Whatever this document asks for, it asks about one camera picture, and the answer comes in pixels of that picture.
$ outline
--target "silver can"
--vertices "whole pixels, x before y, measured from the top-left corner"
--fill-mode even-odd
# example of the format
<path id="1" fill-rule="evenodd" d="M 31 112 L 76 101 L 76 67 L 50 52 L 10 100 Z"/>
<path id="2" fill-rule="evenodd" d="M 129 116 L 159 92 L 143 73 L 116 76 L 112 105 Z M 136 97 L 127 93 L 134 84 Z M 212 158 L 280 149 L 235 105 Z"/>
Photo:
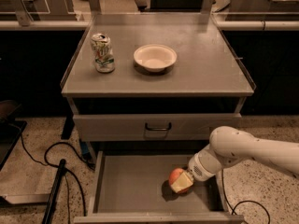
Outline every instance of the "silver can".
<path id="1" fill-rule="evenodd" d="M 111 40 L 106 34 L 93 34 L 91 46 L 94 53 L 94 65 L 98 72 L 109 73 L 114 71 L 114 57 L 112 53 Z"/>

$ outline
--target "drawer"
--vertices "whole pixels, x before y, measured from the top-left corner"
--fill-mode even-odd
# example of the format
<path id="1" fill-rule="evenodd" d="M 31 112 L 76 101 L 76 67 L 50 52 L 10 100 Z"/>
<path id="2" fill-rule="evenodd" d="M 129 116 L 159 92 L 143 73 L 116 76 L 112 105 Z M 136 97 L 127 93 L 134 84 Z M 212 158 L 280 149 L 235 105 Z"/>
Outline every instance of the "drawer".
<path id="1" fill-rule="evenodd" d="M 190 157 L 99 152 L 88 215 L 75 223 L 242 223 L 242 216 L 228 213 L 215 176 L 183 195 L 171 191 L 170 172 Z"/>
<path id="2" fill-rule="evenodd" d="M 204 140 L 239 114 L 75 115 L 82 141 Z"/>

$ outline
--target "floor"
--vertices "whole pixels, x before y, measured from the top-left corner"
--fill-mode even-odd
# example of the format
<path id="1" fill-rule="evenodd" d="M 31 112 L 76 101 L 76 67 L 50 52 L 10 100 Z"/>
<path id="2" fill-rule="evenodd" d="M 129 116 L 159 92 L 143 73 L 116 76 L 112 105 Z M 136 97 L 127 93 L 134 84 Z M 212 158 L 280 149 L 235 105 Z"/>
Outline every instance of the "floor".
<path id="1" fill-rule="evenodd" d="M 133 0 L 100 1 L 105 12 L 136 12 Z M 80 10 L 88 18 L 88 2 L 74 0 L 74 4 L 75 9 Z M 28 124 L 23 132 L 24 145 L 34 159 L 44 162 L 47 148 L 62 141 L 64 118 L 25 118 L 25 120 Z M 245 116 L 239 123 L 239 129 L 260 138 L 298 142 L 299 116 Z M 67 142 L 80 151 L 76 128 Z M 66 167 L 78 176 L 88 208 L 94 171 L 80 161 L 66 145 L 54 147 L 47 157 L 49 162 L 56 164 L 60 159 L 66 159 Z M 19 140 L 0 172 L 0 195 L 50 193 L 55 175 L 56 168 L 32 161 Z M 241 201 L 253 200 L 267 209 L 272 224 L 298 223 L 299 181 L 297 179 L 256 161 L 244 161 L 224 170 L 224 184 L 227 198 L 232 206 Z M 52 223 L 69 223 L 67 200 L 69 200 L 70 223 L 73 223 L 74 217 L 82 216 L 83 211 L 78 184 L 71 175 L 66 175 L 66 179 L 62 179 Z M 45 205 L 1 208 L 0 223 L 41 223 L 45 209 Z M 235 211 L 244 215 L 245 220 L 250 224 L 268 223 L 267 214 L 256 203 L 242 203 Z"/>

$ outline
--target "drawer handle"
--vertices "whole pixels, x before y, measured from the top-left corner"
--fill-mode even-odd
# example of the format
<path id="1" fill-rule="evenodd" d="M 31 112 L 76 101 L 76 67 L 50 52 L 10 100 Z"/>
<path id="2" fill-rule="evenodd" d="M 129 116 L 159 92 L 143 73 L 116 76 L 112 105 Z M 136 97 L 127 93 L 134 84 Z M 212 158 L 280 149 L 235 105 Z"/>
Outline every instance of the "drawer handle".
<path id="1" fill-rule="evenodd" d="M 168 126 L 166 128 L 149 127 L 148 123 L 146 123 L 146 130 L 148 130 L 148 131 L 170 131 L 171 127 L 172 127 L 171 123 L 168 123 Z"/>

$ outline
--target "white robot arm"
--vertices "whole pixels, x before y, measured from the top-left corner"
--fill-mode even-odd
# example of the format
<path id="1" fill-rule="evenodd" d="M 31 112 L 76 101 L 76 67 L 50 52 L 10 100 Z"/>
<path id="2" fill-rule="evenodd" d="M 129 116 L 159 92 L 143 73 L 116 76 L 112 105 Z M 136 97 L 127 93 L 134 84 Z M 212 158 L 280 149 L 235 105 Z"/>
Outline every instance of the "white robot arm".
<path id="1" fill-rule="evenodd" d="M 215 129 L 210 135 L 209 145 L 190 159 L 185 176 L 191 182 L 181 183 L 189 183 L 190 186 L 194 180 L 206 181 L 218 171 L 248 159 L 299 178 L 299 144 L 260 139 L 223 126 Z"/>

